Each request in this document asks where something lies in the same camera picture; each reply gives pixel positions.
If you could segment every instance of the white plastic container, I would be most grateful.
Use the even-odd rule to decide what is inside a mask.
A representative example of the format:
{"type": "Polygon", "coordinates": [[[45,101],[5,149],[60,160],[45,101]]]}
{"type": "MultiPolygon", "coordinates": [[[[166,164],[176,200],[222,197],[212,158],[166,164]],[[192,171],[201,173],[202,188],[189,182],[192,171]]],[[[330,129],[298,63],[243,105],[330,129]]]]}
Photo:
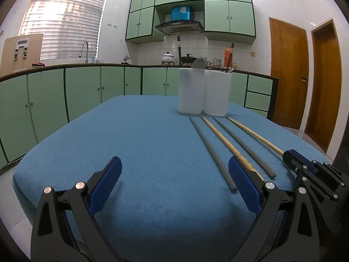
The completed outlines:
{"type": "Polygon", "coordinates": [[[204,112],[224,116],[228,110],[231,74],[205,70],[204,112]]]}
{"type": "Polygon", "coordinates": [[[205,70],[179,69],[178,112],[200,114],[204,107],[205,70]]]}

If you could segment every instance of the table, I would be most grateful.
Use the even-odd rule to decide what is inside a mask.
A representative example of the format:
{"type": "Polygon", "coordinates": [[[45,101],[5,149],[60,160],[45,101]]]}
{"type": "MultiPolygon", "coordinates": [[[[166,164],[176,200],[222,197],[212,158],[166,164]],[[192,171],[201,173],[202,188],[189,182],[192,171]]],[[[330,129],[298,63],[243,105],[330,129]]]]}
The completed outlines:
{"type": "MultiPolygon", "coordinates": [[[[21,160],[14,181],[37,206],[42,190],[70,189],[102,170],[112,156],[123,172],[102,212],[96,215],[116,251],[131,262],[220,262],[237,249],[255,216],[239,193],[233,194],[187,115],[177,112],[177,97],[119,96],[53,133],[21,160]]],[[[315,148],[288,130],[239,105],[229,117],[248,126],[282,150],[296,149],[324,162],[315,148]]],[[[228,163],[231,152],[200,119],[205,136],[228,163]]],[[[207,119],[267,179],[268,175],[209,116],[207,119]]],[[[295,174],[282,159],[233,123],[219,117],[277,176],[280,189],[292,188],[295,174]]],[[[82,240],[68,214],[74,235],[82,240]]]]}

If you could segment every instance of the metal bolt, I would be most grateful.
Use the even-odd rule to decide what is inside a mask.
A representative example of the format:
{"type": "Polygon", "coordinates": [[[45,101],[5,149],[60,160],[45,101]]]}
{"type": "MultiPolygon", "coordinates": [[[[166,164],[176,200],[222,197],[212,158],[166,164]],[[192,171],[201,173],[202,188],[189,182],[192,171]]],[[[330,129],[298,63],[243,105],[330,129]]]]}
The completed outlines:
{"type": "Polygon", "coordinates": [[[300,194],[305,194],[306,193],[306,189],[304,187],[299,187],[298,191],[300,192],[300,194]]]}
{"type": "Polygon", "coordinates": [[[45,187],[44,193],[49,194],[52,191],[52,188],[50,186],[45,187]]]}
{"type": "Polygon", "coordinates": [[[76,188],[76,189],[82,189],[82,188],[84,188],[84,187],[85,187],[85,183],[82,182],[82,181],[80,181],[80,182],[78,182],[78,183],[75,184],[75,188],[76,188]]]}
{"type": "Polygon", "coordinates": [[[275,184],[273,182],[267,182],[265,184],[266,188],[268,189],[274,189],[275,188],[275,184]]]}

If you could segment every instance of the tile floor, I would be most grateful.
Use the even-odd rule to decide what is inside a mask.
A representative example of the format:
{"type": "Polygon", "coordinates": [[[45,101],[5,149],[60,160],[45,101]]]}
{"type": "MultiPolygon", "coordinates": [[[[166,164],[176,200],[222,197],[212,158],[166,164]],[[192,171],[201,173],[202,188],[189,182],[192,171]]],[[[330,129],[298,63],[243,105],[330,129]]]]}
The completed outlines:
{"type": "MultiPolygon", "coordinates": [[[[326,153],[303,131],[286,127],[285,129],[315,147],[327,158],[327,161],[332,164],[332,160],[326,155],[326,153]]],[[[15,242],[30,258],[32,226],[24,214],[12,187],[12,176],[15,170],[16,167],[0,176],[0,217],[15,242]]]]}

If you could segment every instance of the cutting board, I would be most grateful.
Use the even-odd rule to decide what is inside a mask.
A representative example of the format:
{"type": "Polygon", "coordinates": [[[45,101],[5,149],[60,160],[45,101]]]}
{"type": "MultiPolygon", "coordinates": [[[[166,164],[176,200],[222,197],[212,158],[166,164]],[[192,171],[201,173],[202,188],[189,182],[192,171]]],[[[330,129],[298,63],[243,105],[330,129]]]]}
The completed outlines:
{"type": "Polygon", "coordinates": [[[1,57],[0,77],[30,69],[31,64],[40,62],[43,37],[44,35],[39,33],[5,39],[1,57]],[[25,47],[27,47],[27,57],[23,57],[25,47]],[[18,58],[15,60],[16,48],[18,48],[18,58]]]}

